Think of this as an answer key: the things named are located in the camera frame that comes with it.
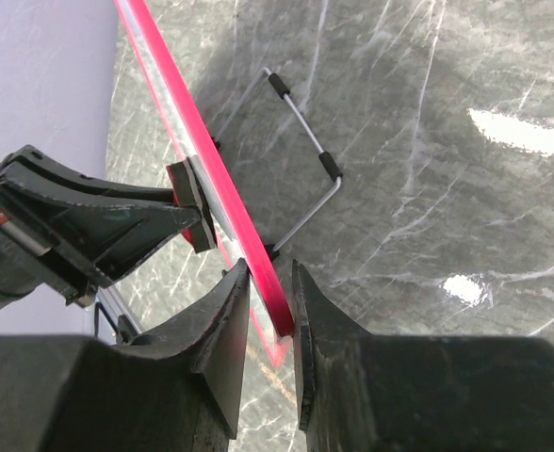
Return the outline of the pink framed whiteboard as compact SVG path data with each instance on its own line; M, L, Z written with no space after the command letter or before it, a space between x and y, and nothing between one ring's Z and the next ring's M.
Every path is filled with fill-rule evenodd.
M229 264L240 258L248 264L254 283L252 321L269 361L280 367L294 324L269 253L147 4L115 5L178 158L190 163L208 201L218 248Z

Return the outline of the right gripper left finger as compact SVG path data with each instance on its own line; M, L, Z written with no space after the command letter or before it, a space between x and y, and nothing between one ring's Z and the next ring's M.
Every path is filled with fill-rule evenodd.
M0 336L0 451L224 451L236 437L250 275L123 346Z

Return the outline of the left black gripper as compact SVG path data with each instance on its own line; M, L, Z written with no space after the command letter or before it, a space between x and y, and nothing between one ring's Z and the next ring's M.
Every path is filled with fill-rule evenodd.
M0 311L44 284L87 307L200 220L170 188L89 177L26 145L0 163Z

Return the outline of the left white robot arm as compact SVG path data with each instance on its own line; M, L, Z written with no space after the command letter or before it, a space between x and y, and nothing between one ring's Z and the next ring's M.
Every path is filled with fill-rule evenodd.
M41 285L87 308L201 219L169 188L89 177L26 145L0 161L0 311Z

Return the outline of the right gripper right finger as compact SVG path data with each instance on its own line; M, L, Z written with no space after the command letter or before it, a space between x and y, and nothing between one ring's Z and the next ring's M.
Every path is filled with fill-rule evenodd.
M292 266L299 427L311 451L554 451L554 345L374 334Z

